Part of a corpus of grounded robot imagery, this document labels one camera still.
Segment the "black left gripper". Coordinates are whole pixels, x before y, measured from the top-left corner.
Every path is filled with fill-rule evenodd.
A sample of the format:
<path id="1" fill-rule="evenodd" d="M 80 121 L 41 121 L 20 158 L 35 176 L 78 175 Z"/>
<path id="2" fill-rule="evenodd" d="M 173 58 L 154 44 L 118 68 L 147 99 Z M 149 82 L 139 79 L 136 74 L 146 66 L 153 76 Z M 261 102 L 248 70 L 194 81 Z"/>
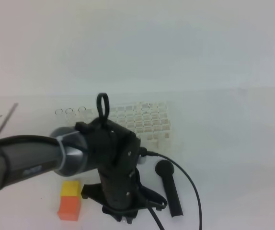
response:
<path id="1" fill-rule="evenodd" d="M 139 209 L 162 211 L 167 200 L 157 192 L 138 186 L 136 167 L 140 139 L 127 128 L 98 118 L 91 123 L 77 122 L 88 145 L 87 170 L 97 169 L 100 183 L 84 184 L 81 197 L 99 203 L 111 216 L 135 216 Z"/>

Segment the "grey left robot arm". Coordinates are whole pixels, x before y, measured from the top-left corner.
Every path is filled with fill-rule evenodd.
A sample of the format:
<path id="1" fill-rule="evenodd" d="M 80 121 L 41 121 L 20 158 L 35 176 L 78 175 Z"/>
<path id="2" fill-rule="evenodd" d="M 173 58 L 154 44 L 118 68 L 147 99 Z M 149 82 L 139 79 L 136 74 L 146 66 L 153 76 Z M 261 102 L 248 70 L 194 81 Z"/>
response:
<path id="1" fill-rule="evenodd" d="M 96 169 L 100 182 L 84 185 L 81 196 L 101 204 L 106 213 L 132 216 L 141 209 L 162 210 L 166 199 L 140 182 L 137 164 L 144 152 L 134 132 L 102 113 L 91 123 L 59 128 L 54 137 L 2 138 L 0 190 L 49 171 L 67 177 Z"/>

